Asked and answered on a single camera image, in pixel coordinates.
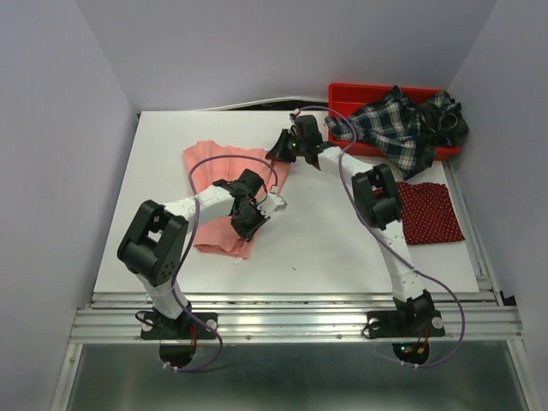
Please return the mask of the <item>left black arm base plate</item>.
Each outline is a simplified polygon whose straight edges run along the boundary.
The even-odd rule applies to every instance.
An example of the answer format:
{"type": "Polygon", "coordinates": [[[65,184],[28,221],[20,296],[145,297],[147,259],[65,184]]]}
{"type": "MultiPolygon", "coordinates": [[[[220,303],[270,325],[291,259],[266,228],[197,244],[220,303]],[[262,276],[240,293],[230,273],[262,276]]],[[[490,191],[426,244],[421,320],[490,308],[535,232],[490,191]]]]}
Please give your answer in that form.
{"type": "Polygon", "coordinates": [[[140,323],[140,339],[159,343],[159,359],[164,367],[175,372],[201,368],[191,365],[197,354],[198,342],[216,339],[210,330],[185,313],[177,319],[169,319],[152,309],[138,311],[134,317],[140,323]]]}

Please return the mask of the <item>red polka dot skirt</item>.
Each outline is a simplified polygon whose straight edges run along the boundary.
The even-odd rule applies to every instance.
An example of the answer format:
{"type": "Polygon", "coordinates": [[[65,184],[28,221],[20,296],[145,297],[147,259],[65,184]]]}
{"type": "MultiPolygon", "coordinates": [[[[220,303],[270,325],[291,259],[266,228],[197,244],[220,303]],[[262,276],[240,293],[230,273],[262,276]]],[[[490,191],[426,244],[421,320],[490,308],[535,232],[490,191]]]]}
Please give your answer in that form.
{"type": "Polygon", "coordinates": [[[408,245],[465,241],[449,189],[440,183],[397,183],[403,201],[402,225],[408,245]]]}

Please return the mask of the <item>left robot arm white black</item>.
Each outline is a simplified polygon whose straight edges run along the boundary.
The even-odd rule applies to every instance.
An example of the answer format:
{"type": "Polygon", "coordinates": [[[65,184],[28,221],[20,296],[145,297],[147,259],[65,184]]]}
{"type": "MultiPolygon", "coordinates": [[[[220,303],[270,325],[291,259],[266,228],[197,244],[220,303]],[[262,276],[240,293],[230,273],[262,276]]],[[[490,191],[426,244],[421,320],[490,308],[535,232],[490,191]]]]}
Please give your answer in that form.
{"type": "Polygon", "coordinates": [[[192,197],[167,204],[147,200],[138,208],[117,258],[142,282],[162,315],[161,327],[171,337],[182,337],[190,329],[191,318],[184,312],[189,302],[175,280],[188,231],[229,217],[236,234],[251,241],[273,213],[286,207],[277,187],[259,199],[263,186],[263,179],[246,169],[237,180],[217,180],[192,197]]]}

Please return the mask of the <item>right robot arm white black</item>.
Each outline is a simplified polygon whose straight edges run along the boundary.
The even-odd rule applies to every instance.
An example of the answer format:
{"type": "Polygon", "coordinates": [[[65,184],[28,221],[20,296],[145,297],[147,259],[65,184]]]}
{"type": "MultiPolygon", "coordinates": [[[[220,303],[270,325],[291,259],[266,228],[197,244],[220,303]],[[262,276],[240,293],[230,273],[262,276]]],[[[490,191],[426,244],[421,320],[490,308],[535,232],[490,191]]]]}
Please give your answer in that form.
{"type": "Polygon", "coordinates": [[[403,201],[390,166],[362,162],[323,140],[312,115],[292,114],[290,119],[292,126],[281,132],[266,158],[288,164],[304,158],[317,170],[340,178],[357,218],[383,254],[396,305],[395,327],[404,334],[415,333],[433,313],[434,304],[411,262],[403,233],[403,201]]]}

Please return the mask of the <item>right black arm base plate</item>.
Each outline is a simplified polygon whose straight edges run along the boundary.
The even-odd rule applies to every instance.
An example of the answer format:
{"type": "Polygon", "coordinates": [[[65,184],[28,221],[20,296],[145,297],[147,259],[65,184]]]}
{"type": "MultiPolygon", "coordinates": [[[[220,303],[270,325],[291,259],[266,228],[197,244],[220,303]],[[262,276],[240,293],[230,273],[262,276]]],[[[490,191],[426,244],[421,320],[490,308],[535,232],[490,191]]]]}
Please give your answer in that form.
{"type": "Polygon", "coordinates": [[[393,339],[394,356],[404,364],[425,366],[429,358],[430,340],[446,335],[440,312],[428,314],[425,319],[407,319],[403,313],[394,311],[371,311],[366,313],[366,323],[361,335],[369,340],[393,339]]]}

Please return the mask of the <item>aluminium frame rail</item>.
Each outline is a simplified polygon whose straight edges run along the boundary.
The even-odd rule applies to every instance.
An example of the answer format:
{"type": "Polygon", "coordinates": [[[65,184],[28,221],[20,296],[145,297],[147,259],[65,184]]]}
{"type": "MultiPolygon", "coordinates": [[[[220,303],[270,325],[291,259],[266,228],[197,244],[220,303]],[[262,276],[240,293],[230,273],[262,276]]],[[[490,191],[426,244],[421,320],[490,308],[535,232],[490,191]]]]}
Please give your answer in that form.
{"type": "Polygon", "coordinates": [[[394,301],[382,253],[358,222],[339,179],[295,164],[288,201],[258,233],[246,261],[191,252],[179,274],[196,313],[217,314],[190,372],[165,368],[159,342],[140,337],[151,306],[116,251],[140,203],[189,195],[182,163],[130,164],[90,303],[74,318],[55,410],[527,410],[516,307],[497,294],[448,165],[441,182],[463,243],[411,249],[444,321],[430,360],[400,363],[391,340],[362,330],[394,301]]]}

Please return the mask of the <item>plaid navy skirt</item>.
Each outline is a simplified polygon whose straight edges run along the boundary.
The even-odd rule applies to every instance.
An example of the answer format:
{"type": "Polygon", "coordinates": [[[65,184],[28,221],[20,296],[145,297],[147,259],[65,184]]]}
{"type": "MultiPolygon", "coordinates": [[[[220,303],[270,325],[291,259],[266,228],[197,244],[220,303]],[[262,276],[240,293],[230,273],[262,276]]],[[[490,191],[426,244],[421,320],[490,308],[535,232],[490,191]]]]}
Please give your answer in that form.
{"type": "Polygon", "coordinates": [[[430,168],[438,148],[456,148],[468,134],[461,104],[446,91],[415,103],[398,86],[346,120],[328,116],[325,124],[339,140],[378,148],[405,181],[430,168]]]}

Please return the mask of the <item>red plastic bin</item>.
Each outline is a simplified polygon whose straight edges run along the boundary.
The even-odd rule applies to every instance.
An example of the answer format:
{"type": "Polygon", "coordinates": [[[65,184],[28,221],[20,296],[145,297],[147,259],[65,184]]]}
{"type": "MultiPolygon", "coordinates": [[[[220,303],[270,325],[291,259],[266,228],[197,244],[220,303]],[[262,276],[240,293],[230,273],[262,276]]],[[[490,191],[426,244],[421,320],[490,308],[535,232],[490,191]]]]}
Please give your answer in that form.
{"type": "MultiPolygon", "coordinates": [[[[328,103],[331,109],[349,116],[364,104],[375,103],[390,91],[391,86],[371,84],[331,83],[328,88],[328,103]]],[[[439,89],[424,87],[402,87],[402,91],[414,102],[422,103],[432,98],[439,89]]],[[[349,153],[362,157],[383,157],[384,154],[376,147],[357,142],[349,149],[349,153]]]]}

